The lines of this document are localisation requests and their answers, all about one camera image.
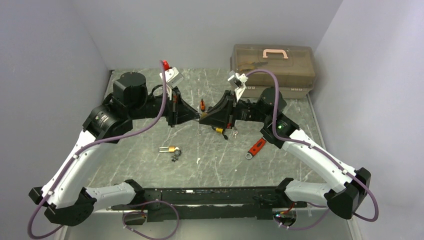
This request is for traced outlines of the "yellow padlock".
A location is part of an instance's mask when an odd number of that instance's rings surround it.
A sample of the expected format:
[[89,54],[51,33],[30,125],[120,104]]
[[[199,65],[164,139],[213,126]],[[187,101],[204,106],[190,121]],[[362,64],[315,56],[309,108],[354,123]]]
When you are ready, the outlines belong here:
[[212,129],[217,132],[218,134],[221,134],[225,140],[228,140],[228,136],[225,134],[224,128],[218,128],[218,127],[212,127]]

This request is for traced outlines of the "orange padlock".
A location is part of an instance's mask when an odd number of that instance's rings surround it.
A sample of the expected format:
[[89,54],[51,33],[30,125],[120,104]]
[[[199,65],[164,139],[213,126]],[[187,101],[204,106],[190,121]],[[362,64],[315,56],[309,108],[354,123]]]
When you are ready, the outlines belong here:
[[204,113],[206,111],[206,104],[205,104],[205,101],[204,101],[203,98],[200,100],[199,109],[202,113]]

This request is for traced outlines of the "brass padlock long shackle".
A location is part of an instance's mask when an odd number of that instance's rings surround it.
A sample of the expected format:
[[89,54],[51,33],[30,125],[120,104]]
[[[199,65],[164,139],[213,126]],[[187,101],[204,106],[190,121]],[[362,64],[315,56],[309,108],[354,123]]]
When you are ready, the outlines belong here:
[[179,153],[180,151],[180,148],[177,146],[164,146],[158,148],[159,153]]

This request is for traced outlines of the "black keys bunch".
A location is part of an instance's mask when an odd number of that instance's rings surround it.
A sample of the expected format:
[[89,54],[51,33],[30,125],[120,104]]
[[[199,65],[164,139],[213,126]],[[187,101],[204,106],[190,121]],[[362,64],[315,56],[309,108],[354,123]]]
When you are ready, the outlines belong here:
[[172,162],[176,162],[179,159],[179,156],[181,155],[182,151],[177,149],[173,152],[173,156],[171,157]]

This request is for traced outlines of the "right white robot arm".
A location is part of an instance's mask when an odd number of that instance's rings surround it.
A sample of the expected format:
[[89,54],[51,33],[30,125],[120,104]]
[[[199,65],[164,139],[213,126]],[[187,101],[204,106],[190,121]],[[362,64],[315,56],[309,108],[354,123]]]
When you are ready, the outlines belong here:
[[220,101],[201,114],[199,123],[232,129],[236,121],[261,122],[263,139],[294,155],[318,173],[324,183],[301,182],[285,178],[276,188],[275,200],[287,208],[293,202],[308,202],[329,208],[335,215],[349,220],[369,195],[371,173],[364,167],[355,169],[316,144],[300,126],[283,114],[287,103],[274,87],[263,90],[256,102],[237,100],[227,90]]

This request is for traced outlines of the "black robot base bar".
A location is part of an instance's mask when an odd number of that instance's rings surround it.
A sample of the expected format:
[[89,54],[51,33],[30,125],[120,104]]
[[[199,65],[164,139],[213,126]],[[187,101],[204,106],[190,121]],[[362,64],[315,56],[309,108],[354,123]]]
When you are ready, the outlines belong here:
[[142,200],[128,205],[115,205],[114,211],[146,213],[147,222],[203,219],[254,218],[272,220],[274,215],[297,208],[306,202],[293,203],[275,186],[145,188]]

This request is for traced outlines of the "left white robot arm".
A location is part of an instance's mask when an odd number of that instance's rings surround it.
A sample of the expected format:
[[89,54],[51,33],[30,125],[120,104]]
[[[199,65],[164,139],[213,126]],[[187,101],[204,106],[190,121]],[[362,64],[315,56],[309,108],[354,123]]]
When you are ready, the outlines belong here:
[[45,208],[44,215],[51,223],[76,226],[98,210],[118,205],[137,210],[143,205],[145,191],[135,180],[96,188],[85,187],[85,182],[107,150],[133,129],[134,120],[165,117],[174,127],[199,118],[178,89],[183,75],[171,68],[159,76],[166,81],[166,97],[148,90],[146,77],[139,72],[126,72],[115,80],[112,92],[83,123],[74,148],[57,173],[44,186],[29,192],[32,201]]

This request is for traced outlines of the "silver keys on table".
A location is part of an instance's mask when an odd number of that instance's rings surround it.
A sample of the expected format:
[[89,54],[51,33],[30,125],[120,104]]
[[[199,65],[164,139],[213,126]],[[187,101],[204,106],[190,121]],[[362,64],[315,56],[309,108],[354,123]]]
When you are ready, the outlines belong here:
[[233,132],[232,132],[232,137],[233,138],[236,138],[237,137],[237,135],[238,135],[238,131],[237,130],[234,130]]

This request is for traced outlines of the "brown translucent toolbox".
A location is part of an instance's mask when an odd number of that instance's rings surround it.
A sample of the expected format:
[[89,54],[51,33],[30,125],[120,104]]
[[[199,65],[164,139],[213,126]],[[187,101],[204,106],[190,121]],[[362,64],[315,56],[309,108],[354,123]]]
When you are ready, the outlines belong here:
[[[264,49],[282,49],[288,54],[269,54]],[[272,44],[235,44],[230,57],[230,69],[239,74],[254,70],[267,70],[278,80],[280,92],[286,99],[301,99],[315,86],[316,66],[314,53],[309,46]]]

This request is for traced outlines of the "red handled adjustable wrench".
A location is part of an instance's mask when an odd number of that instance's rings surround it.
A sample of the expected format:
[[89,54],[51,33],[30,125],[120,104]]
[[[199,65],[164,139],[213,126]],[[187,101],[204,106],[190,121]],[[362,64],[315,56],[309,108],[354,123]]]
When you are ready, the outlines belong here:
[[261,137],[245,154],[247,160],[251,160],[264,147],[267,141]]

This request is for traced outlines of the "aluminium frame rail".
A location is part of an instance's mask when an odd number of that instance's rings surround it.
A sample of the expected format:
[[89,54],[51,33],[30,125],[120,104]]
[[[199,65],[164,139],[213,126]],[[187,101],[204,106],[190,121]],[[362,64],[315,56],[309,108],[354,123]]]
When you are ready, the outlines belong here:
[[272,209],[256,205],[176,205],[146,210],[144,215],[100,210],[83,223],[64,227],[56,240],[360,240],[355,220],[344,220],[312,206],[295,208],[285,229]]

